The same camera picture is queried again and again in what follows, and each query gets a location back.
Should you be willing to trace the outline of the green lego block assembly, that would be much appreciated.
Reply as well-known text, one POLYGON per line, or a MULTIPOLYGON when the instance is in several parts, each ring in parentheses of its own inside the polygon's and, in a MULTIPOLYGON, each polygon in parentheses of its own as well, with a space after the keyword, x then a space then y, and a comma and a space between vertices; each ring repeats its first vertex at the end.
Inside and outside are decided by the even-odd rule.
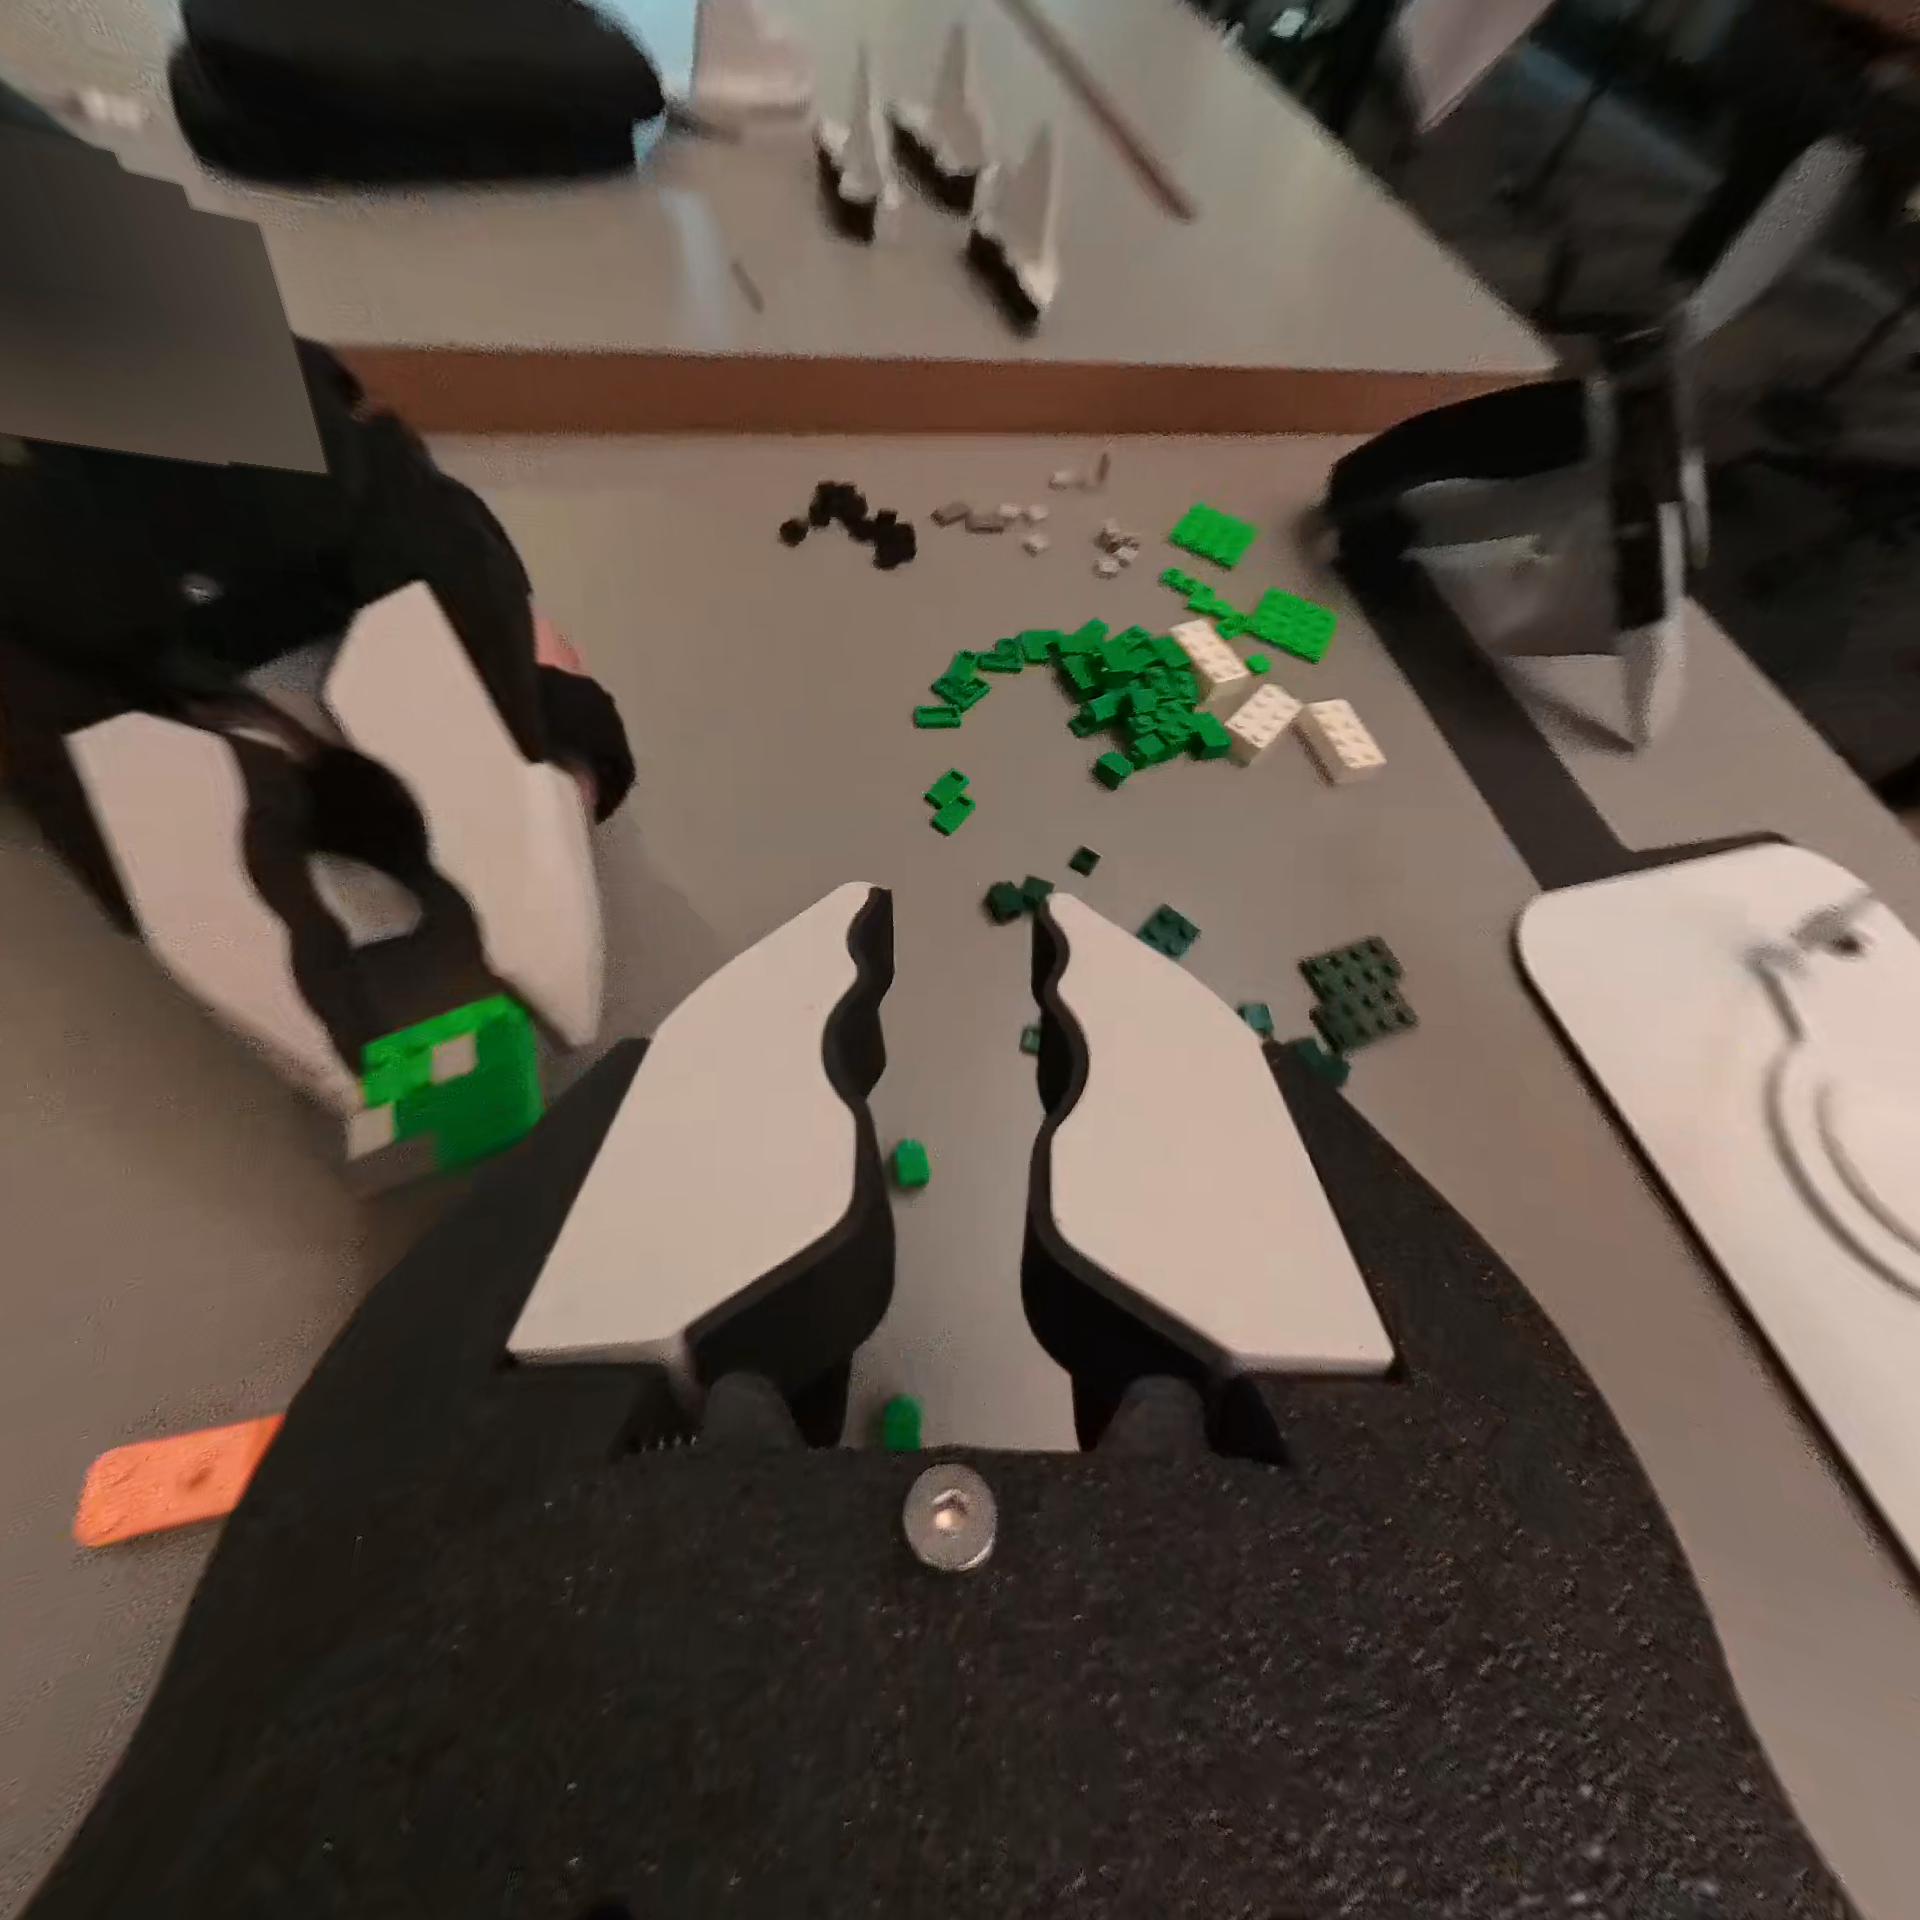
POLYGON ((541 1041, 514 997, 491 994, 365 1045, 344 1173, 370 1193, 457 1174, 545 1117, 541 1041))

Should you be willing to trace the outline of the pile of grey lego pieces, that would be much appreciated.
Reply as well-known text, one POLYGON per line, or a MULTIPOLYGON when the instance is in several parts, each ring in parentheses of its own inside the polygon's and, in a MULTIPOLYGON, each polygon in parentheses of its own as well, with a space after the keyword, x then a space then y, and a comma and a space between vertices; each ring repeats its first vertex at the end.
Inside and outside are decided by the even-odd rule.
POLYGON ((1128 519, 1096 511, 1109 502, 1117 446, 1096 442, 1058 458, 1039 491, 1006 496, 949 496, 927 515, 938 532, 967 532, 977 541, 1010 543, 1031 561, 1081 545, 1096 579, 1134 570, 1146 552, 1146 535, 1128 519))

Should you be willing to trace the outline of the thin long rod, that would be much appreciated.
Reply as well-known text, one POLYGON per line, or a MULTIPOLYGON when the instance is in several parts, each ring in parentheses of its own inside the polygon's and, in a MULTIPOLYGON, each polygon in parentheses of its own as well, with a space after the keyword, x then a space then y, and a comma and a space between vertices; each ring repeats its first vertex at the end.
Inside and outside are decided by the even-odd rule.
POLYGON ((1145 136, 1136 118, 1101 79, 1088 55, 1042 3, 998 4, 1068 97, 1084 109, 1128 177, 1158 212, 1182 226, 1198 220, 1198 205, 1165 156, 1145 136))

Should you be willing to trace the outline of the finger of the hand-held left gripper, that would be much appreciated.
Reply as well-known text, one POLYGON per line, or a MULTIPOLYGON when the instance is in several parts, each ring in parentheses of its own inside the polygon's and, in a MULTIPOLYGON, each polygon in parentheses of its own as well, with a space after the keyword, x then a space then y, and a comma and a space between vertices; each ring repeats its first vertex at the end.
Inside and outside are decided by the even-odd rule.
POLYGON ((571 773, 522 754, 434 590, 409 584, 359 613, 319 699, 341 740, 413 799, 492 975, 563 1045, 592 1045, 607 927, 591 810, 571 773))
POLYGON ((287 759, 138 711, 70 732, 65 753, 158 970, 292 1088, 360 1113, 368 1004, 287 759))

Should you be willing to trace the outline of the orange brick separator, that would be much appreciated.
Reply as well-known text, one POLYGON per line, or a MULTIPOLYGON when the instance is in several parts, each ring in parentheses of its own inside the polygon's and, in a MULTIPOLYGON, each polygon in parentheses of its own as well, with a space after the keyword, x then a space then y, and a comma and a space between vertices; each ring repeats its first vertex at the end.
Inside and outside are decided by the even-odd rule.
POLYGON ((87 1468, 70 1540, 102 1550, 231 1516, 285 1424, 280 1412, 132 1443, 87 1468))

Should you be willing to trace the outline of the large dark green lego plate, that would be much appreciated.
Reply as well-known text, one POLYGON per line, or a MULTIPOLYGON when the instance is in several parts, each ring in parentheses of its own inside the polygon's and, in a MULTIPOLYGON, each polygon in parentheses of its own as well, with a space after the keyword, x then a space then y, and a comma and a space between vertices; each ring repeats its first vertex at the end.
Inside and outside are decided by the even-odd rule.
POLYGON ((1312 1029, 1332 1054, 1350 1058, 1420 1025, 1404 992, 1404 966, 1378 935, 1309 954, 1296 969, 1312 998, 1312 1029))

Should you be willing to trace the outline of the white monitor stand base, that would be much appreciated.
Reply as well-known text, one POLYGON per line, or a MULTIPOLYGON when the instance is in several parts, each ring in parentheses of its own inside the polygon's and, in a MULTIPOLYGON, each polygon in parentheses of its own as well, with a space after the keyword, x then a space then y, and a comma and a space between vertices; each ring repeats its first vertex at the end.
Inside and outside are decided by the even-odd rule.
POLYGON ((1919 942, 1787 843, 1542 892, 1529 987, 1908 1563, 1919 942))

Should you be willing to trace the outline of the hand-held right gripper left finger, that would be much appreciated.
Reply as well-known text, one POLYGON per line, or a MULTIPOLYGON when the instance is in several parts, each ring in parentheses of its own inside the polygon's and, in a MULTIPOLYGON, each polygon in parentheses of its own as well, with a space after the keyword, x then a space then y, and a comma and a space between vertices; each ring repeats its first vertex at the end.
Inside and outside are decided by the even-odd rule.
POLYGON ((712 973, 636 1058, 506 1340, 521 1367, 734 1375, 843 1405, 897 1231, 870 1097, 890 891, 837 887, 712 973))

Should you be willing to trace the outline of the pile of dark green lego pieces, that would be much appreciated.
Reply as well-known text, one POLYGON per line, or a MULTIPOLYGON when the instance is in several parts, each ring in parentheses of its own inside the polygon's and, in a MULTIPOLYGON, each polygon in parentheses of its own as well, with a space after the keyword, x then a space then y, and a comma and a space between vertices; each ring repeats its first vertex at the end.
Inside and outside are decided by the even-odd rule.
MULTIPOLYGON (((1102 855, 1087 844, 1068 855, 1068 877, 1088 881, 1096 875, 1102 855)), ((1032 918, 1041 912, 1044 901, 1055 895, 1051 877, 1028 875, 1022 879, 997 879, 983 897, 983 910, 990 924, 1008 927, 1020 918, 1032 918)), ((1163 902, 1152 908, 1136 931, 1136 939, 1167 960, 1185 963, 1197 947, 1201 927, 1191 917, 1163 902)), ((1279 1045, 1296 1057, 1309 1072, 1334 1091, 1344 1091, 1353 1076, 1349 1058, 1324 1039, 1306 1035, 1284 1039, 1280 1035, 1274 1009, 1267 1001, 1244 1001, 1235 1006, 1236 1018, 1262 1042, 1279 1045)))

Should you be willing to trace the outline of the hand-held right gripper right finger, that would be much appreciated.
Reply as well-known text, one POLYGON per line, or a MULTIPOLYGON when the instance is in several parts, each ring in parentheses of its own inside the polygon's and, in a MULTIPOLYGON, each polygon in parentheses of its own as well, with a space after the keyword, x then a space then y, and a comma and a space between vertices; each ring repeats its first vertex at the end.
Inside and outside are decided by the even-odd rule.
POLYGON ((1031 932, 1022 1311, 1075 1398, 1389 1379, 1394 1340, 1256 1030, 1072 892, 1031 932))

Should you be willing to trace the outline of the pile of black lego pieces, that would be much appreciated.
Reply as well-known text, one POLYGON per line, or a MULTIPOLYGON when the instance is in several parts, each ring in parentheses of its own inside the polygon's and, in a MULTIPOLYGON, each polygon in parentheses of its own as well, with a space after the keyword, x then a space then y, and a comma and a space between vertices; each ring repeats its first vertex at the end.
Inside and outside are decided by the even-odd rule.
POLYGON ((780 521, 778 541, 798 549, 831 529, 865 549, 877 570, 892 573, 919 558, 919 526, 910 519, 897 508, 877 506, 863 488, 837 478, 816 482, 804 511, 780 521))

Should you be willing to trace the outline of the dark office chair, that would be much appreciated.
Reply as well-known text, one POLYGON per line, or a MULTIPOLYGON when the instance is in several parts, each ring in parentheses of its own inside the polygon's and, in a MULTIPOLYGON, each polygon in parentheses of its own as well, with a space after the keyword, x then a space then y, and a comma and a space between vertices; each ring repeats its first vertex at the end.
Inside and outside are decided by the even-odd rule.
POLYGON ((1721 549, 1700 598, 1892 813, 1916 817, 1916 4, 1732 4, 1694 169, 1637 118, 1564 181, 1539 317, 1700 292, 1793 165, 1857 156, 1828 226, 1698 375, 1721 549))

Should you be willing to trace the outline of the pile of bright green lego pieces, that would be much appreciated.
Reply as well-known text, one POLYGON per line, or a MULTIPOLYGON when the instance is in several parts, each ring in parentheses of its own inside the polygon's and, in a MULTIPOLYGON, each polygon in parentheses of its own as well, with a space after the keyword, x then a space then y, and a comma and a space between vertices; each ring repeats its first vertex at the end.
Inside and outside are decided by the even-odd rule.
POLYGON ((1117 794, 1140 774, 1181 761, 1231 763, 1227 719, 1262 683, 1273 661, 1242 653, 1253 683, 1242 696, 1197 703, 1189 661, 1171 630, 1111 629, 1102 620, 1078 629, 1027 629, 979 648, 961 648, 935 677, 910 712, 917 732, 954 732, 1005 680, 1041 677, 1068 707, 1068 734, 1093 750, 1093 785, 1117 794))

